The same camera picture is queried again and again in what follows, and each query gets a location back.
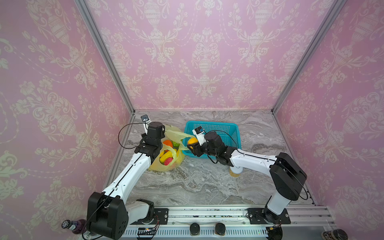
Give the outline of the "yellow-green plastic bag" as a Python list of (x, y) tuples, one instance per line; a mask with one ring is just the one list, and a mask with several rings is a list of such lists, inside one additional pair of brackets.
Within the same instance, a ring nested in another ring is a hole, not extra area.
[(167, 126), (165, 138), (162, 139), (160, 154), (149, 167), (150, 171), (168, 172), (177, 168), (184, 160), (185, 153), (191, 153), (187, 148), (188, 141), (194, 136), (183, 133), (175, 126)]

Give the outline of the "yellow toy fruit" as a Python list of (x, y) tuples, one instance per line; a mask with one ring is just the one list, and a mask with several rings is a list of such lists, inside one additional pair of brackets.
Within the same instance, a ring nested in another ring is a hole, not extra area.
[(188, 140), (188, 145), (194, 145), (196, 143), (199, 143), (198, 139), (197, 138), (190, 138)]

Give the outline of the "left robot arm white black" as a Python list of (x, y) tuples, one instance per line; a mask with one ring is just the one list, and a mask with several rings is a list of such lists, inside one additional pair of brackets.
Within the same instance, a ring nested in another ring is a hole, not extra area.
[(132, 223), (152, 222), (155, 210), (153, 202), (138, 199), (133, 204), (126, 203), (137, 181), (160, 154), (165, 130), (160, 122), (149, 123), (124, 170), (102, 192), (92, 193), (88, 200), (86, 231), (118, 240)]

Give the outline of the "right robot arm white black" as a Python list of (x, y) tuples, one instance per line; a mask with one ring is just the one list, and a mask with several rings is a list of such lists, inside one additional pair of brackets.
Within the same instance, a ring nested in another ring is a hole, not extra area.
[(279, 224), (286, 207), (292, 201), (297, 201), (301, 192), (305, 191), (307, 174), (289, 154), (264, 156), (249, 153), (225, 145), (217, 132), (206, 133), (201, 127), (194, 129), (193, 135), (195, 138), (188, 140), (187, 148), (194, 156), (206, 155), (214, 164), (229, 166), (232, 174), (239, 175), (244, 169), (250, 169), (272, 179), (276, 190), (263, 210), (264, 219), (268, 223)]

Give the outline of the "orange toy fruit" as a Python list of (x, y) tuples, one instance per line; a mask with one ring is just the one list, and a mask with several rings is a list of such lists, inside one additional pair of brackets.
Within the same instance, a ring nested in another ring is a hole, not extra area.
[(174, 147), (173, 142), (172, 142), (171, 140), (165, 140), (165, 141), (163, 142), (163, 144), (166, 145), (166, 146), (169, 146), (169, 147), (171, 147), (171, 148)]

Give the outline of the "green toy fruit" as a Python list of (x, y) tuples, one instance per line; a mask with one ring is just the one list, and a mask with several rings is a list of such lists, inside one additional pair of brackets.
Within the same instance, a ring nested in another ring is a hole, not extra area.
[(177, 142), (174, 142), (174, 141), (172, 141), (172, 143), (173, 143), (173, 147), (174, 147), (174, 148), (179, 148), (179, 146), (180, 146), (180, 144), (179, 144), (179, 143), (177, 143)]

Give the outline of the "pink toy fruit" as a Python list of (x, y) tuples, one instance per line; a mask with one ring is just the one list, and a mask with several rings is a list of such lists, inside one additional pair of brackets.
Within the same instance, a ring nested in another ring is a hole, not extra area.
[(164, 165), (165, 165), (165, 166), (170, 165), (170, 164), (172, 163), (173, 160), (174, 160), (173, 158), (168, 158), (168, 159), (166, 159), (165, 162), (164, 162)]

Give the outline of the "yellow toy banana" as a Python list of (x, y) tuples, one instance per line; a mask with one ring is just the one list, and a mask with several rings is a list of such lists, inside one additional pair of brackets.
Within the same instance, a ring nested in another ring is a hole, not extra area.
[(161, 156), (160, 156), (160, 158), (159, 158), (159, 161), (160, 161), (160, 163), (161, 163), (162, 165), (164, 165), (165, 160), (168, 159), (168, 158), (173, 158), (173, 153), (172, 153), (171, 151), (164, 151), (164, 152), (161, 154)]

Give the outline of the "black knob right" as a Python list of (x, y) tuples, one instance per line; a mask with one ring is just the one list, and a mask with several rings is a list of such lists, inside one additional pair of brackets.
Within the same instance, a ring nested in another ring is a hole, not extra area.
[(215, 225), (215, 234), (219, 236), (224, 236), (226, 234), (226, 226), (223, 223), (217, 223)]

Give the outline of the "black knob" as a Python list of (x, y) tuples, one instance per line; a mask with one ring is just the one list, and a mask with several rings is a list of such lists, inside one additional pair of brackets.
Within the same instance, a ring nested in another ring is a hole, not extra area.
[(223, 223), (217, 223), (215, 225), (215, 234), (219, 236), (224, 236), (226, 234), (226, 226)]
[(201, 232), (200, 225), (198, 223), (192, 223), (190, 225), (190, 235), (191, 236), (198, 236)]

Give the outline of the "black knob left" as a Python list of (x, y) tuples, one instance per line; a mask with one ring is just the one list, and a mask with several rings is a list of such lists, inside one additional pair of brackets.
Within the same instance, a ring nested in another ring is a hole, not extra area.
[(200, 225), (198, 223), (192, 223), (190, 225), (190, 235), (191, 236), (198, 236), (201, 232)]

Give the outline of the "purple bottle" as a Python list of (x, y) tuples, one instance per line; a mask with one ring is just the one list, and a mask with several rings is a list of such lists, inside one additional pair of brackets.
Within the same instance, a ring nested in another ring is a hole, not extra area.
[(86, 220), (80, 219), (76, 221), (71, 221), (71, 220), (64, 220), (62, 222), (62, 229), (67, 229), (72, 231), (73, 234), (79, 235), (83, 232), (83, 229), (86, 225)]

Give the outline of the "dark jar bottom right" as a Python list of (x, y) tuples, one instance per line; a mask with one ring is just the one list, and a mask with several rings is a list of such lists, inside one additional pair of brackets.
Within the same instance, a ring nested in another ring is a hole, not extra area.
[(348, 240), (348, 234), (342, 229), (335, 229), (321, 233), (322, 240)]

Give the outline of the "aluminium frame post left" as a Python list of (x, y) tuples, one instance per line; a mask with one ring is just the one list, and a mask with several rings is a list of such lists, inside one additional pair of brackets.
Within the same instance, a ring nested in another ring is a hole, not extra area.
[(95, 42), (95, 45), (97, 47), (97, 49), (99, 50), (103, 60), (104, 60), (104, 63), (106, 65), (106, 68), (108, 69), (109, 73), (111, 74), (112, 76), (112, 79), (122, 97), (122, 100), (124, 102), (124, 104), (126, 105), (128, 111), (130, 112), (130, 114), (133, 116), (135, 114), (135, 109), (133, 107), (133, 104), (131, 103), (131, 100), (129, 98), (129, 95), (123, 85), (123, 82), (119, 76), (119, 73), (117, 71), (117, 68), (115, 67), (114, 63), (113, 63), (113, 60), (112, 60), (112, 57), (107, 49), (107, 46), (106, 44), (104, 43), (104, 40), (103, 40), (103, 37), (102, 37), (102, 34), (100, 32), (100, 30), (98, 29), (98, 26), (87, 6), (87, 3), (86, 1), (84, 0), (75, 0), (75, 4), (77, 5), (78, 7), (78, 10), (83, 18), (83, 20), (85, 21), (85, 24), (87, 25), (88, 27), (88, 30), (92, 36), (92, 39), (94, 40)]

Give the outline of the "aluminium frame post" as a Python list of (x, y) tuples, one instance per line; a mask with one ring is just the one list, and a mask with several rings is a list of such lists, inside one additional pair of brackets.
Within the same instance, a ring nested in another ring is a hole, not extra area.
[(291, 77), (289, 78), (289, 80), (287, 81), (287, 84), (285, 85), (281, 94), (279, 95), (274, 107), (271, 109), (271, 113), (274, 117), (277, 115), (285, 99), (287, 98), (290, 91), (294, 87), (296, 80), (299, 78), (302, 71), (305, 69), (306, 65), (309, 63), (312, 56), (316, 52), (317, 48), (320, 46), (322, 40), (326, 36), (328, 30), (331, 28), (332, 24), (336, 20), (337, 16), (339, 15), (340, 11), (342, 10), (346, 2), (347, 2), (346, 0), (333, 1), (325, 18), (323, 19), (319, 28), (315, 32), (313, 39), (310, 41), (310, 44), (308, 45), (303, 56), (297, 63), (297, 66), (294, 69)]
[(87, 3), (86, 1), (84, 0), (75, 0), (75, 4), (77, 5), (78, 7), (78, 10), (83, 18), (83, 20), (85, 21), (85, 24), (87, 25), (88, 27), (88, 30), (92, 36), (92, 39), (94, 40), (95, 42), (95, 45), (97, 47), (97, 49), (99, 50), (103, 60), (104, 60), (104, 63), (106, 65), (106, 68), (108, 69), (109, 73), (111, 74), (112, 76), (112, 79), (122, 97), (122, 100), (124, 102), (124, 104), (126, 105), (128, 111), (130, 112), (130, 114), (133, 116), (135, 114), (135, 109), (133, 107), (133, 104), (131, 103), (131, 100), (129, 98), (129, 95), (123, 85), (123, 82), (119, 76), (119, 73), (117, 71), (117, 68), (115, 67), (114, 63), (113, 63), (113, 60), (112, 60), (112, 57), (107, 49), (107, 46), (106, 44), (104, 43), (104, 40), (103, 40), (103, 37), (102, 37), (102, 34), (100, 32), (100, 30), (98, 29), (98, 26), (87, 6)]

